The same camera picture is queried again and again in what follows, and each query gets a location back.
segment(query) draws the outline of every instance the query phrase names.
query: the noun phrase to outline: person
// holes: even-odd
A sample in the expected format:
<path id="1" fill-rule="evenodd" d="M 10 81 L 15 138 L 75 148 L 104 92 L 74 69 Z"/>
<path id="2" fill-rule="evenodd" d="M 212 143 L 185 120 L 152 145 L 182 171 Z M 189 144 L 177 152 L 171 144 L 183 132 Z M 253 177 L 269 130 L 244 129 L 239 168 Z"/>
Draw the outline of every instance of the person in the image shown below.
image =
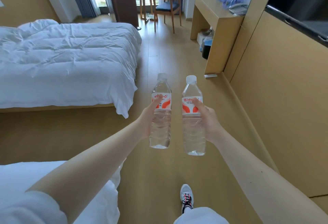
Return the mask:
<path id="1" fill-rule="evenodd" d="M 73 223 L 137 143 L 149 136 L 154 110 L 161 99 L 154 100 L 121 131 L 37 181 L 14 205 L 0 210 L 0 223 Z M 193 102 L 201 113 L 206 140 L 219 149 L 264 223 L 328 223 L 328 216 L 314 202 L 225 131 L 213 109 L 196 98 Z M 228 223 L 209 208 L 193 208 L 194 196 L 187 184 L 181 188 L 180 199 L 182 215 L 174 224 Z"/>

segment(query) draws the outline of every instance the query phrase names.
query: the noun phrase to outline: white pants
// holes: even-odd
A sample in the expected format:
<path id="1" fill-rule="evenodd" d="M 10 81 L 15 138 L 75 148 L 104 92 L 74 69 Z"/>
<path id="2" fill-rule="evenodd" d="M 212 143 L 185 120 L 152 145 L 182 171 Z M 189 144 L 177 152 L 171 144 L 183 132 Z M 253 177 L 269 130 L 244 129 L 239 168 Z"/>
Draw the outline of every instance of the white pants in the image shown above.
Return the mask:
<path id="1" fill-rule="evenodd" d="M 174 224 L 229 224 L 225 218 L 210 208 L 195 208 L 186 211 Z"/>

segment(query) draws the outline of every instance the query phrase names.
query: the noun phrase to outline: bottle base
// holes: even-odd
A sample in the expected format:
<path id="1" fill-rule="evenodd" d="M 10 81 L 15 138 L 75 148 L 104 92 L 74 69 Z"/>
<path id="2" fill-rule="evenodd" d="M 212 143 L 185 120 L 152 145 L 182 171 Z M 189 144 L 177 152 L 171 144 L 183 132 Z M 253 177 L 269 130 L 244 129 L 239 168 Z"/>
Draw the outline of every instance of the bottle base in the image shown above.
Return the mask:
<path id="1" fill-rule="evenodd" d="M 191 156 L 203 156 L 205 155 L 205 152 L 196 152 L 196 151 L 192 151 L 192 152 L 186 152 L 188 155 L 191 155 Z"/>
<path id="2" fill-rule="evenodd" d="M 163 146 L 163 145 L 155 145 L 155 146 L 150 146 L 151 148 L 156 148 L 156 149 L 166 149 L 169 148 L 168 146 Z"/>

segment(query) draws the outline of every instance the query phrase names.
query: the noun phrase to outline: mattress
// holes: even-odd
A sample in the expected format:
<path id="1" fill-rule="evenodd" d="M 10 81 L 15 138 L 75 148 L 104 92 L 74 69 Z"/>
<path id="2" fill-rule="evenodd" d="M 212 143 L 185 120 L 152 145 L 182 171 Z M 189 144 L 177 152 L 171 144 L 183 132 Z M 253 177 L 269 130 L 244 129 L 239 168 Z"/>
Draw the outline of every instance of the mattress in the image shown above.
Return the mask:
<path id="1" fill-rule="evenodd" d="M 0 27 L 0 108 L 114 103 L 127 118 L 140 44 L 127 23 Z"/>
<path id="2" fill-rule="evenodd" d="M 64 162 L 23 162 L 0 165 L 0 209 L 14 204 L 33 184 Z M 83 210 L 74 224 L 117 224 L 120 216 L 117 207 L 117 186 L 120 183 L 122 166 L 123 164 Z"/>

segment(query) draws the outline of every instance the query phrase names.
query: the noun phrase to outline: water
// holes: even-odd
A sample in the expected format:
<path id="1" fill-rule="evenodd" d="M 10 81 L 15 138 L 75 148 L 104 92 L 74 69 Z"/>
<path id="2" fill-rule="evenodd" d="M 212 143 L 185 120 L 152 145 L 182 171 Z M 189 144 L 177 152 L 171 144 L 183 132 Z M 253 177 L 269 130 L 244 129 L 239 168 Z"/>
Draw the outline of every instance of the water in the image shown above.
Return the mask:
<path id="1" fill-rule="evenodd" d="M 182 93 L 182 122 L 184 150 L 188 155 L 205 154 L 206 139 L 200 113 L 191 99 L 196 97 L 203 102 L 203 95 L 197 87 L 196 76 L 187 76 L 187 86 Z"/>
<path id="2" fill-rule="evenodd" d="M 152 92 L 152 99 L 163 95 L 158 108 L 155 109 L 154 118 L 150 128 L 149 146 L 157 149 L 165 149 L 170 145 L 171 129 L 171 96 L 172 91 L 167 83 L 165 73 L 158 74 L 158 82 Z"/>

